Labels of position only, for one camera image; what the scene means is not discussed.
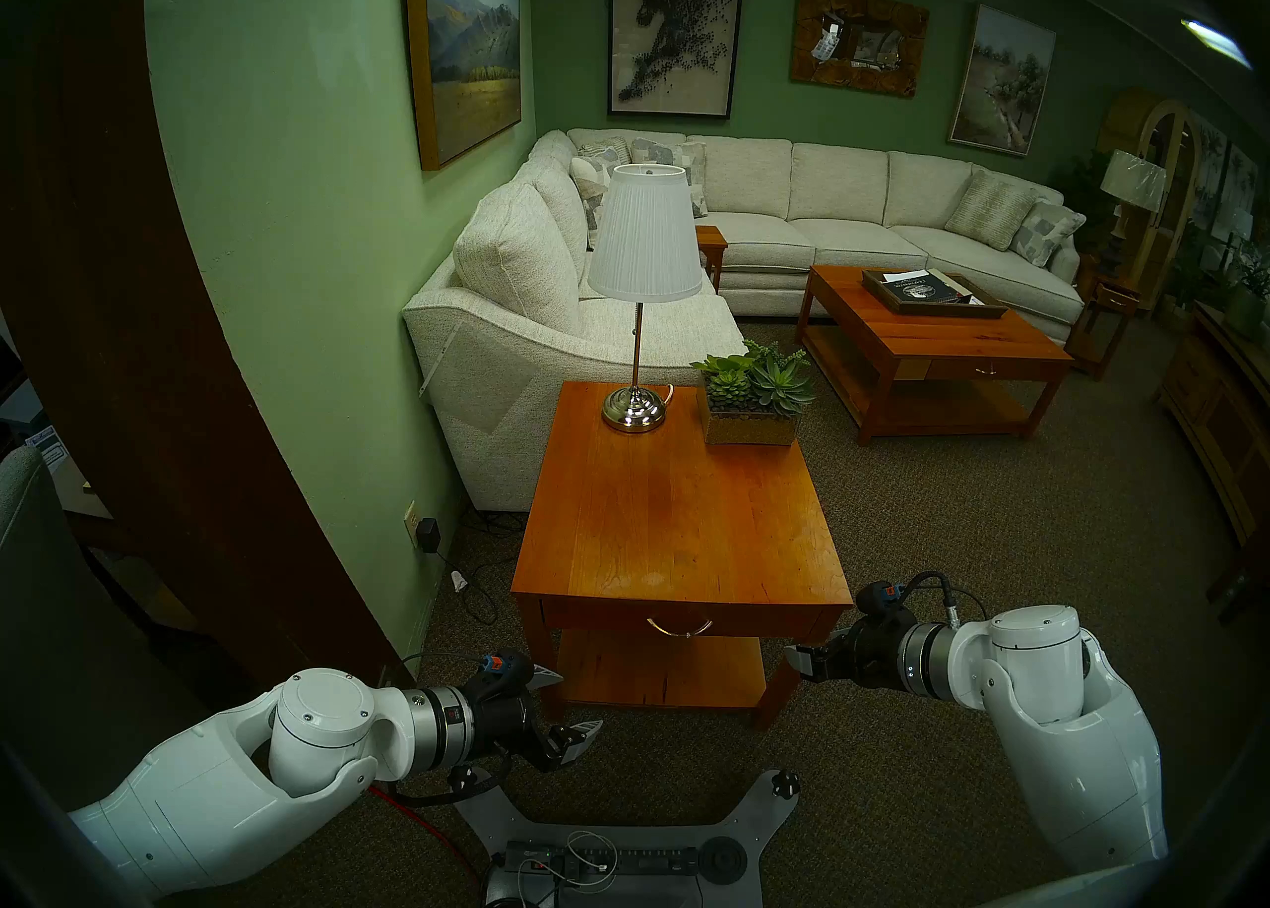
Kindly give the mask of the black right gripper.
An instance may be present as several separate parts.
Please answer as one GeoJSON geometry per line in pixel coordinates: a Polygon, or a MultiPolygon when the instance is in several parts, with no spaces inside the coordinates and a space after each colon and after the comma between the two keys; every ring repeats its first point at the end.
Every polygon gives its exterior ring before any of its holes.
{"type": "Polygon", "coordinates": [[[906,635],[906,616],[860,616],[820,648],[786,645],[782,651],[806,682],[846,679],[864,688],[906,691],[899,662],[906,635]]]}

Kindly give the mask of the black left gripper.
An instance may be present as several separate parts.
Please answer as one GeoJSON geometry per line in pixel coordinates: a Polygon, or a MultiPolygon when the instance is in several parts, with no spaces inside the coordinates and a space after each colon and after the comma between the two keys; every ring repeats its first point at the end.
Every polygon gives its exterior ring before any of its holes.
{"type": "MultiPolygon", "coordinates": [[[[544,665],[533,664],[531,690],[541,691],[563,683],[563,676],[544,665]]],[[[499,691],[485,695],[466,693],[472,712],[471,744],[467,759],[493,756],[503,749],[519,756],[541,772],[577,762],[598,737],[603,720],[587,720],[569,726],[549,726],[549,737],[536,723],[533,695],[527,688],[518,693],[499,691]]]]}

